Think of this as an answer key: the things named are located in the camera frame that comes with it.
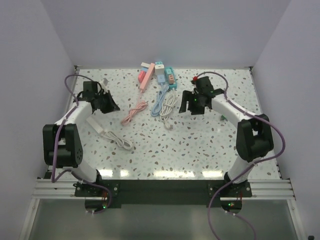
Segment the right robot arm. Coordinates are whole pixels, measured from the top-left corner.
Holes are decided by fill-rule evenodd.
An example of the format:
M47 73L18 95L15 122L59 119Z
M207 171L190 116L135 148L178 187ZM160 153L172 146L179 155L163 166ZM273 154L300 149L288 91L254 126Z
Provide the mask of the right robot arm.
M205 108L222 114L236 127L237 158L226 172L223 183L223 192L230 197L240 190L240 184L248 180L251 172L249 166L261 160L274 149L274 141L269 118L265 114L256 115L227 97L227 91L215 89L208 76L195 76L191 83L192 91L182 92L180 113L190 111L192 115L203 115Z

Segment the green plug adapter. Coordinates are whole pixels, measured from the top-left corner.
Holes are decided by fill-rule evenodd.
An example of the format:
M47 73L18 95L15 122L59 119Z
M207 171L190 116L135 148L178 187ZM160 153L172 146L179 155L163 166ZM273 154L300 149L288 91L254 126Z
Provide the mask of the green plug adapter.
M221 121L226 121L227 118L226 118L225 116L221 115L221 116L220 116L220 120L221 120Z

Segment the teal power strip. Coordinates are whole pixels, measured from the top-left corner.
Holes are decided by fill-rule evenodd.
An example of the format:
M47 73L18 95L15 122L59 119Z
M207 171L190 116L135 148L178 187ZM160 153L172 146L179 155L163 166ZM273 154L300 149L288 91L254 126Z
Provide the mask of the teal power strip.
M165 79L166 79L166 82L169 86L169 89L177 90L178 84L177 84L177 78L175 76L174 69L172 67L165 67L164 73L165 73Z

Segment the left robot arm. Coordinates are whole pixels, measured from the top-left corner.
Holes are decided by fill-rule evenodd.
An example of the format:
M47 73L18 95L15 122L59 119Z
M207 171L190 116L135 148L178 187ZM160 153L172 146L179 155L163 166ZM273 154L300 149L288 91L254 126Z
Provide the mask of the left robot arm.
M42 129L44 161L52 167L51 181L55 183L65 172L83 182L86 191L99 196L104 184L98 180L99 171L85 160L78 125L83 124L95 111L103 114L120 110L111 93L97 81L84 81L83 90L75 97L71 109L54 124Z

